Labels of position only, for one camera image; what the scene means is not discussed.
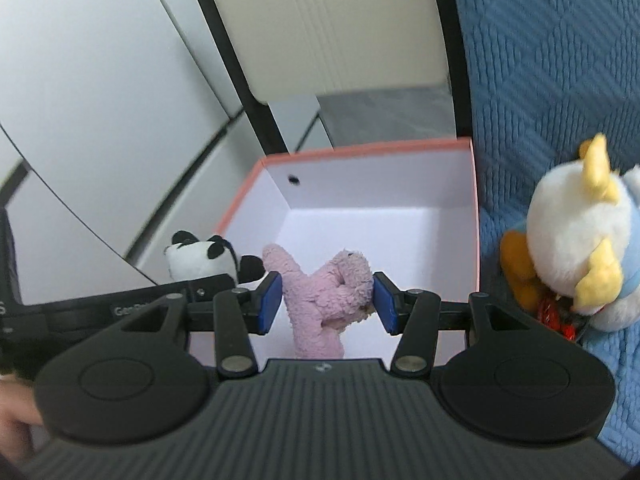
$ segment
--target human hand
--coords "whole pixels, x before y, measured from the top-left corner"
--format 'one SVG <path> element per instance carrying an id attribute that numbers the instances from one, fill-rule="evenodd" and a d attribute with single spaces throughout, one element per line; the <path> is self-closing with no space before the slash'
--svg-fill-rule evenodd
<path id="1" fill-rule="evenodd" d="M 0 453 L 20 463 L 33 453 L 30 426 L 41 426 L 33 389 L 13 376 L 0 380 Z"/>

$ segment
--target white cabinet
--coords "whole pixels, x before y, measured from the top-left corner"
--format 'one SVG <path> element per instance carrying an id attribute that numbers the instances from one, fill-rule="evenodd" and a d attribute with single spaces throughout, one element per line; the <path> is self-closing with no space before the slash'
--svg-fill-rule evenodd
<path id="1" fill-rule="evenodd" d="M 242 105 L 226 72 L 198 0 L 163 0 L 163 2 L 226 112 L 231 116 L 236 115 Z"/>
<path id="2" fill-rule="evenodd" d="M 302 143 L 302 146 L 300 146 L 300 151 L 308 152 L 309 150 L 322 150 L 325 148 L 332 148 L 331 140 L 326 134 L 322 121 L 317 118 L 309 130 L 308 136 L 306 136 L 306 139 Z"/>
<path id="3" fill-rule="evenodd" d="M 0 0 L 0 120 L 124 254 L 227 120 L 160 0 Z"/>
<path id="4" fill-rule="evenodd" d="M 136 266 L 159 283 L 170 282 L 164 248 L 179 230 L 210 237 L 255 163 L 264 156 L 243 114 L 190 180 Z"/>
<path id="5" fill-rule="evenodd" d="M 21 161 L 22 157 L 15 151 L 7 136 L 0 129 L 0 187 Z"/>
<path id="6" fill-rule="evenodd" d="M 315 95 L 295 96 L 269 103 L 269 108 L 289 153 L 295 152 L 320 110 L 318 99 Z"/>
<path id="7" fill-rule="evenodd" d="M 150 286 L 30 173 L 7 205 L 25 304 Z"/>

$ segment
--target gray surface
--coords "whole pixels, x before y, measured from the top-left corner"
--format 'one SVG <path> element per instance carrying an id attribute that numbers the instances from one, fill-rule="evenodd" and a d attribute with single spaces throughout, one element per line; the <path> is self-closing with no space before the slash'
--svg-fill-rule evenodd
<path id="1" fill-rule="evenodd" d="M 626 467 L 593 439 L 540 450 L 481 438 L 425 383 L 368 360 L 272 361 L 154 442 L 53 441 L 24 470 L 33 480 L 614 480 Z"/>
<path id="2" fill-rule="evenodd" d="M 30 430 L 33 448 L 39 451 L 50 440 L 49 433 L 41 426 L 31 426 Z"/>
<path id="3" fill-rule="evenodd" d="M 455 137 L 449 87 L 376 90 L 318 97 L 332 144 Z"/>

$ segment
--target cardboard box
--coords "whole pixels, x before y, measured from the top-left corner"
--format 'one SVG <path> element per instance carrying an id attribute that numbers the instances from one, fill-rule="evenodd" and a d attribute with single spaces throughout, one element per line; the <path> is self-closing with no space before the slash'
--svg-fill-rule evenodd
<path id="1" fill-rule="evenodd" d="M 343 249 L 362 252 L 373 272 L 400 289 L 424 288 L 465 301 L 479 285 L 478 199 L 469 139 L 367 144 L 259 161 L 217 231 L 238 254 L 282 245 L 311 273 Z M 441 333 L 436 362 L 464 348 L 462 333 Z M 342 334 L 345 358 L 380 357 L 399 336 L 377 315 Z M 284 305 L 266 336 L 253 336 L 260 366 L 293 358 Z"/>

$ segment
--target pink stuffed animal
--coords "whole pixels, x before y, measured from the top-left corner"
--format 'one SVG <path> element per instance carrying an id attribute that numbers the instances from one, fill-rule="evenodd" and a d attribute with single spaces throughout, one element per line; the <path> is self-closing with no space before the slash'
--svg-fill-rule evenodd
<path id="1" fill-rule="evenodd" d="M 262 260 L 267 272 L 276 270 L 282 276 L 296 356 L 342 359 L 340 333 L 373 312 L 373 275 L 365 257 L 341 251 L 311 275 L 276 244 L 263 249 Z"/>

